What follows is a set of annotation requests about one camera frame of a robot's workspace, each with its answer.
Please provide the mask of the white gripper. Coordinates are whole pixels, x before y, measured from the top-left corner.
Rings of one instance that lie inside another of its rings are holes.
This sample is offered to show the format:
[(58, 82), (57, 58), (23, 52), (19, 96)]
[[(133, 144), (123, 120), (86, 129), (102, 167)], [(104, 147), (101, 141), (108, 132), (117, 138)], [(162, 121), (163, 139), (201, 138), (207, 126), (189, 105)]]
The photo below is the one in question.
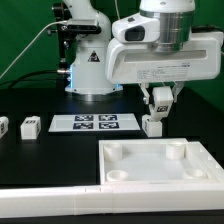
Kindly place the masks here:
[[(160, 21), (132, 15), (112, 25), (105, 62), (107, 79), (114, 84), (141, 83), (143, 101), (149, 104), (148, 83), (214, 79), (220, 73), (221, 32), (192, 33), (177, 51), (164, 50)], [(175, 82), (174, 101), (184, 88)]]

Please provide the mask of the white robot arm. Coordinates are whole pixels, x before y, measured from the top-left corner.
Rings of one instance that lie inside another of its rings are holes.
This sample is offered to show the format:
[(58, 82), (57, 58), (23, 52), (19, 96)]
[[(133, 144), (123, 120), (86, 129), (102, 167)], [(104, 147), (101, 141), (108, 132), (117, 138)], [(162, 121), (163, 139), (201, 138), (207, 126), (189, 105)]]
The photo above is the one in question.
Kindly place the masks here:
[(90, 0), (63, 0), (77, 37), (70, 92), (107, 95), (124, 84), (214, 79), (223, 32), (195, 31), (194, 0), (141, 0), (139, 12), (114, 23)]

